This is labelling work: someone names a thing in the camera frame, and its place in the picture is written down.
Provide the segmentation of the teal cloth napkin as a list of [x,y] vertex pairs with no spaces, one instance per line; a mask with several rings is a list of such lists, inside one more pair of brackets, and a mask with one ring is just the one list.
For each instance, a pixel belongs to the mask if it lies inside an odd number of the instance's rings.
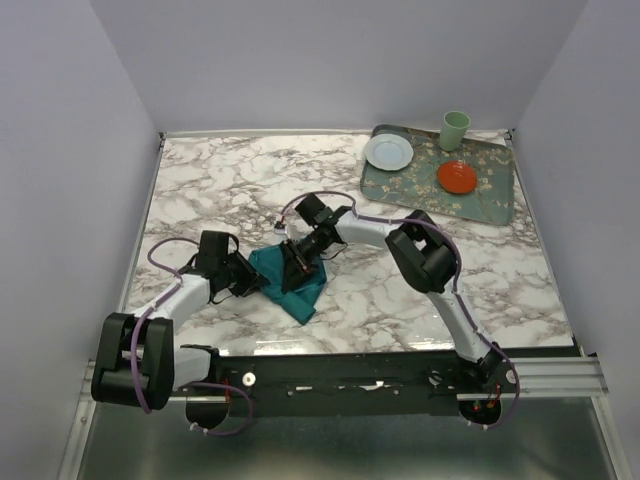
[[283,292],[284,260],[279,246],[268,246],[253,250],[248,259],[250,265],[267,281],[260,286],[260,292],[274,304],[280,306],[289,316],[300,325],[306,325],[315,315],[315,304],[327,283],[324,263],[316,262],[318,270],[302,285]]

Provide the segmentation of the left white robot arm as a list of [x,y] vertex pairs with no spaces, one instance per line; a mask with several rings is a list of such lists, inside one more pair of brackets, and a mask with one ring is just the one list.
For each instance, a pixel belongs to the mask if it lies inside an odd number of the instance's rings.
[[[153,258],[161,246],[186,242],[197,252],[180,268]],[[222,380],[212,364],[214,349],[178,346],[176,330],[212,303],[218,293],[246,297],[268,284],[239,250],[238,238],[205,230],[195,241],[172,237],[151,247],[147,260],[173,277],[172,283],[130,313],[114,312],[103,323],[91,395],[97,402],[160,410],[174,390],[189,384],[201,395],[214,393]]]

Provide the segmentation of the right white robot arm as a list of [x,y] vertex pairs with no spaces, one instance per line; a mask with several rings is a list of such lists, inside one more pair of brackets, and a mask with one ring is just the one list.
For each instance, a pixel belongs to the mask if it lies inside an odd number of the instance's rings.
[[281,211],[294,208],[312,232],[300,240],[280,244],[284,262],[282,291],[306,283],[318,270],[318,259],[331,245],[364,244],[385,248],[403,279],[428,297],[454,342],[463,364],[460,379],[469,390],[480,392],[496,380],[504,355],[471,312],[459,288],[462,260],[454,242],[421,210],[408,217],[386,219],[356,211],[356,202],[335,210],[320,200],[324,193],[302,194]]

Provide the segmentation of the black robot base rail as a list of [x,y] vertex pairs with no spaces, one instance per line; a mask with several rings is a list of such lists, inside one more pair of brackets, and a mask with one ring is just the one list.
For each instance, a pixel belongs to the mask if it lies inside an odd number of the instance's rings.
[[497,356],[489,364],[493,372],[483,377],[452,350],[216,355],[206,381],[230,385],[233,392],[185,385],[175,393],[191,402],[233,400],[235,414],[246,412],[249,397],[257,417],[456,416],[463,403],[516,393],[513,367]]

